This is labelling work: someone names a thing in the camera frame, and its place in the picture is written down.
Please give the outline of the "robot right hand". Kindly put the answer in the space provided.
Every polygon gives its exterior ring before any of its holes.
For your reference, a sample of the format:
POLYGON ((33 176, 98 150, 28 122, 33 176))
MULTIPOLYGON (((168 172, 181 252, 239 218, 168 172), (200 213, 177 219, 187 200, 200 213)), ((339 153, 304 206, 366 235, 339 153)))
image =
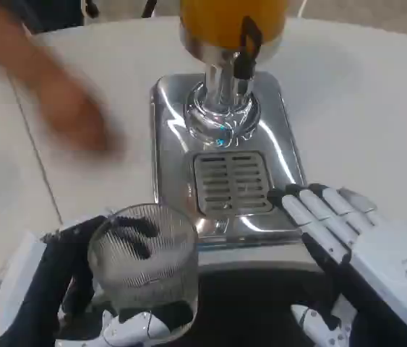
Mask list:
POLYGON ((346 188, 290 184, 267 198, 338 290, 329 312, 291 306, 303 333, 316 346, 407 346, 407 223, 346 188))

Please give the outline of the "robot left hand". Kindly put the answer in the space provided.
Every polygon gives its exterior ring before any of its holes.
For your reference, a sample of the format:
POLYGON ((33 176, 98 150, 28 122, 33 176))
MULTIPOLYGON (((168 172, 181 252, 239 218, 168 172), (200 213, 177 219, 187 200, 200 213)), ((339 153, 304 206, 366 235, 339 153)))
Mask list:
POLYGON ((194 227, 138 205, 24 238, 0 277, 0 346, 154 346, 197 307, 194 227))

